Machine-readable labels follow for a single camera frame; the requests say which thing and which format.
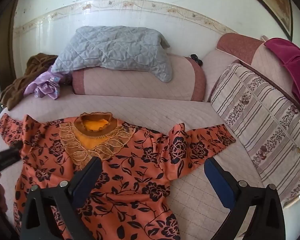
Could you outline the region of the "orange black floral blouse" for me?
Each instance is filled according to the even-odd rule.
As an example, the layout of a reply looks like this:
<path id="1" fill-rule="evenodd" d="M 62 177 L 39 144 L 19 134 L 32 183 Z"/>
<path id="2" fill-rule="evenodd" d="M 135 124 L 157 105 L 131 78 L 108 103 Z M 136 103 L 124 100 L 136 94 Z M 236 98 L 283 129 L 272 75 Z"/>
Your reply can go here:
<path id="1" fill-rule="evenodd" d="M 93 157 L 102 172 L 78 216 L 95 239 L 179 239 L 179 225 L 166 202 L 170 183 L 235 142 L 224 124 L 167 133 L 136 126 L 107 113 L 38 122 L 4 114 L 0 135 L 22 141 L 23 167 L 15 186 L 13 215 L 21 229 L 32 185 L 42 188 L 70 180 Z"/>

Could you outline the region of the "pink quilted mattress cover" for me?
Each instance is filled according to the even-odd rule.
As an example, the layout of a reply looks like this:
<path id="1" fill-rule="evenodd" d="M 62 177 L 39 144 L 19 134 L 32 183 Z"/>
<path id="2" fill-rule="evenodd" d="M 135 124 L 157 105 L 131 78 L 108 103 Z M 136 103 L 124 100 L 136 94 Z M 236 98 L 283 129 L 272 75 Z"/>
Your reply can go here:
<path id="1" fill-rule="evenodd" d="M 210 157 L 261 186 L 246 150 L 203 102 L 28 98 L 0 114 L 0 147 L 18 140 L 21 160 L 1 177 L 17 230 L 32 185 L 70 180 L 93 156 L 102 172 L 77 214 L 94 239 L 210 239 L 228 214 L 203 171 Z"/>

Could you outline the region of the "brown fleece garment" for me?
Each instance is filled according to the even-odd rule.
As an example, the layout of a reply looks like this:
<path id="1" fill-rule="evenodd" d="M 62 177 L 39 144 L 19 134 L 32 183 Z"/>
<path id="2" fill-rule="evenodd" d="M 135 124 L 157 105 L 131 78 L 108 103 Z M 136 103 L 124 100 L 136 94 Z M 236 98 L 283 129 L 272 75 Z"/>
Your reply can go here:
<path id="1" fill-rule="evenodd" d="M 47 71 L 54 64 L 57 55 L 38 53 L 29 58 L 26 70 L 22 77 L 13 81 L 0 94 L 0 103 L 9 111 L 12 110 L 24 98 L 26 87 L 40 74 Z"/>

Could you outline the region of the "striped floral pillow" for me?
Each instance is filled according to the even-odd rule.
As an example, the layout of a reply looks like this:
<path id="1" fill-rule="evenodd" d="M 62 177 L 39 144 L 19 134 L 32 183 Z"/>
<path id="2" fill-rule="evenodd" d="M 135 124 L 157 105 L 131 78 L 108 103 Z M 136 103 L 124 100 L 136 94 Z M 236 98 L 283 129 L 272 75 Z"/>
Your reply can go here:
<path id="1" fill-rule="evenodd" d="M 300 111 L 281 91 L 234 62 L 222 72 L 211 105 L 247 151 L 263 185 L 282 204 L 300 194 Z"/>

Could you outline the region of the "purple floral garment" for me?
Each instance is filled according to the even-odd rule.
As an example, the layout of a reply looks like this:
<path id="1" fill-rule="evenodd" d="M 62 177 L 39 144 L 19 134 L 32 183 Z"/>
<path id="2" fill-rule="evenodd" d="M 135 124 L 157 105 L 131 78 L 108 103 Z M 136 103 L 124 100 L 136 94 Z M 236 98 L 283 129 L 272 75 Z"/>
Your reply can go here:
<path id="1" fill-rule="evenodd" d="M 60 95 L 60 83 L 63 79 L 62 74 L 51 72 L 50 67 L 26 87 L 23 96 L 33 94 L 35 98 L 42 98 L 47 95 L 56 100 Z"/>

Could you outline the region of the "grey quilted blanket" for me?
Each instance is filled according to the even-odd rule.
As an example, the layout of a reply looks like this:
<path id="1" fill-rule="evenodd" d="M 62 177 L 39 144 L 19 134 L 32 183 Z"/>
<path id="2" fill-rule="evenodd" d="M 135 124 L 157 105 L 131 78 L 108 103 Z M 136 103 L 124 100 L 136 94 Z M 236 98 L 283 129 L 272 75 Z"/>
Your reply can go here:
<path id="1" fill-rule="evenodd" d="M 125 26 L 83 26 L 76 30 L 51 67 L 54 73 L 103 67 L 144 71 L 170 82 L 169 44 L 157 30 Z"/>

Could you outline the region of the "pink bolster cushion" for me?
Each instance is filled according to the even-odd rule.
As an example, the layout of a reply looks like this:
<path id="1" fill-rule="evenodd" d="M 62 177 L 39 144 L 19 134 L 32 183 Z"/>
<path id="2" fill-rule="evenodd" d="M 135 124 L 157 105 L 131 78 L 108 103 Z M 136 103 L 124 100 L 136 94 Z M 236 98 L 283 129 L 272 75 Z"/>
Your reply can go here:
<path id="1" fill-rule="evenodd" d="M 198 63 L 189 57 L 173 54 L 168 58 L 173 68 L 173 79 L 168 83 L 160 81 L 148 72 L 93 67 L 72 73 L 74 93 L 203 101 L 205 75 Z"/>

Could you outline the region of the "magenta garment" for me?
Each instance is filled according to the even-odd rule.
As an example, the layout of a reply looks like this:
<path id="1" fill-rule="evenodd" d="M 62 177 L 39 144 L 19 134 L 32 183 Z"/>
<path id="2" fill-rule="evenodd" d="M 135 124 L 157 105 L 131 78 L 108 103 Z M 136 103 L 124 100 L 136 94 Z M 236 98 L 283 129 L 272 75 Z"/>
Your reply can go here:
<path id="1" fill-rule="evenodd" d="M 292 94 L 300 103 L 300 48 L 289 40 L 271 38 L 264 45 L 276 55 L 289 72 L 292 80 Z"/>

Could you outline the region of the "black sunglasses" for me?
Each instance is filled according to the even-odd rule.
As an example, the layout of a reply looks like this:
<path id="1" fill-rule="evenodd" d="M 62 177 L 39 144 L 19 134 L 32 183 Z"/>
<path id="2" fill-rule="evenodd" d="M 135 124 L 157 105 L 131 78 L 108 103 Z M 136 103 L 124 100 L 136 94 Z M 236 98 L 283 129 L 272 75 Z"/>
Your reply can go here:
<path id="1" fill-rule="evenodd" d="M 203 66 L 202 60 L 196 54 L 191 54 L 190 58 L 193 59 L 200 67 Z"/>

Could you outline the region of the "pink sofa backrest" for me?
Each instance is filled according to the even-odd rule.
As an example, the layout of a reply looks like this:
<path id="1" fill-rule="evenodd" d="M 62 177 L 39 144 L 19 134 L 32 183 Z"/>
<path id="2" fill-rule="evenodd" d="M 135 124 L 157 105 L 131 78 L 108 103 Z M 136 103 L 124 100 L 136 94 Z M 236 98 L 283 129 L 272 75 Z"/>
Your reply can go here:
<path id="1" fill-rule="evenodd" d="M 293 80 L 289 72 L 261 40 L 234 33 L 224 34 L 216 48 L 206 54 L 202 61 L 206 78 L 206 102 L 225 68 L 233 62 L 239 62 L 280 87 L 289 99 L 300 104 L 292 93 Z"/>

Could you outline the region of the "framed wall picture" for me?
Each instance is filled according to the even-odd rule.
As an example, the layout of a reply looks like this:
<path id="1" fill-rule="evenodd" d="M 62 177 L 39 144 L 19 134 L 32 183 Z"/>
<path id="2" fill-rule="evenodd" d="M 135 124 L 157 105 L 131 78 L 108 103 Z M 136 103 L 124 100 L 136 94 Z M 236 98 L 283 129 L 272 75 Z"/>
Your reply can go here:
<path id="1" fill-rule="evenodd" d="M 271 14 L 286 37 L 293 40 L 293 11 L 290 0 L 258 0 Z"/>

